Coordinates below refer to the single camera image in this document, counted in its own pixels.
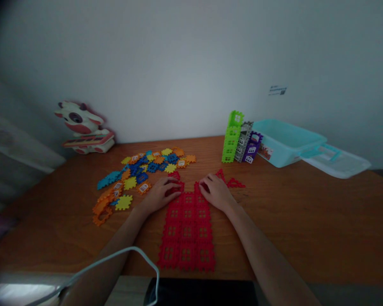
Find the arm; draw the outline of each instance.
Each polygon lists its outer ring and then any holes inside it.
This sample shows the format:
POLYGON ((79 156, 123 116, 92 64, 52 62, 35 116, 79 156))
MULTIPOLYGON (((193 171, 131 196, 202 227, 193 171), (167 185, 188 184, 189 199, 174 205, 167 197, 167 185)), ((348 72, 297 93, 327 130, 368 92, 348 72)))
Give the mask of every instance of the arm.
MULTIPOLYGON (((130 247, 147 217, 181 194, 177 192, 165 197, 166 191, 173 187, 180 187, 173 183, 175 181, 177 179, 172 177, 160 179, 142 203, 132 210, 125 223, 101 250, 95 261, 130 247)), ((69 290, 61 305, 104 305, 122 272, 127 257, 128 253, 123 253, 88 271, 69 290)))
POLYGON ((233 224, 254 270, 257 281, 272 306, 319 305, 311 290, 270 240, 237 204, 226 184, 213 174, 200 181, 203 196, 222 210, 233 224))

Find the building block with window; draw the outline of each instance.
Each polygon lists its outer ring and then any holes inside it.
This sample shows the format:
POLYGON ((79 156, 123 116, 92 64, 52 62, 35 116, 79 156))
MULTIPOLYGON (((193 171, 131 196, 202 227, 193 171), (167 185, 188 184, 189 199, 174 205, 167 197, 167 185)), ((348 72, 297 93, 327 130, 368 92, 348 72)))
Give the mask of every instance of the building block with window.
POLYGON ((224 163, 234 161, 235 150, 237 149, 243 119, 243 113, 237 112, 236 110, 232 111, 229 115, 226 136, 224 138, 223 156, 221 158, 221 161, 224 163))
POLYGON ((247 139, 246 150, 243 155, 243 161, 251 164, 258 152, 258 149, 260 148, 263 136, 260 133, 254 131, 252 131, 249 135, 250 136, 247 139))
POLYGON ((250 139, 251 129, 253 122, 244 122, 241 126, 240 137, 238 138, 237 148, 235 150, 234 159, 237 162, 242 162, 244 153, 247 148, 248 141, 250 139))

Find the cow toy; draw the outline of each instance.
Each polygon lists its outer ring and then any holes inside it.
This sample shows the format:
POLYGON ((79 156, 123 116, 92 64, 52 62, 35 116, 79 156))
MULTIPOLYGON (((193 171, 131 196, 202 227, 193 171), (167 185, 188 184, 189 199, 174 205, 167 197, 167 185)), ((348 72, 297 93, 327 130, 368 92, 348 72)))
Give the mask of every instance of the cow toy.
POLYGON ((103 119, 91 113, 85 103, 63 101, 55 115, 64 118, 65 125, 74 131, 74 138, 63 143, 79 154, 90 152, 106 153, 114 144, 114 133, 102 129, 103 119))

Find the green building block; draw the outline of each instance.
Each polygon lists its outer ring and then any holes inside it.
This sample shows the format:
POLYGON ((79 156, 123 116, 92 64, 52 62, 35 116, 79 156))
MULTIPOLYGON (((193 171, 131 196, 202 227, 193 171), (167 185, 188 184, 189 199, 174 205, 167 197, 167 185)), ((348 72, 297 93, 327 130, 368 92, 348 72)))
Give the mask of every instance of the green building block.
POLYGON ((233 110, 229 115, 229 122, 224 138, 223 156, 221 161, 229 163, 234 161, 238 138, 240 137, 241 125, 244 122, 244 114, 233 110))

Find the plastic storage box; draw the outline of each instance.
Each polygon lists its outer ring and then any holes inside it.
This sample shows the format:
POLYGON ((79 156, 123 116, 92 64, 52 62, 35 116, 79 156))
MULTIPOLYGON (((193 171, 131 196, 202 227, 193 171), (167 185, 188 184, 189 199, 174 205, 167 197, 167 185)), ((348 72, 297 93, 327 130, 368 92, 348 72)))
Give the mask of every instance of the plastic storage box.
POLYGON ((275 119, 254 122, 252 130, 264 136, 258 154, 278 168, 301 160, 301 154, 327 141, 322 135, 275 119))
POLYGON ((371 166, 359 156, 328 145, 324 136, 289 123, 267 119, 254 122, 252 130, 263 135, 258 155, 278 168, 303 159, 331 176, 347 179, 371 166))

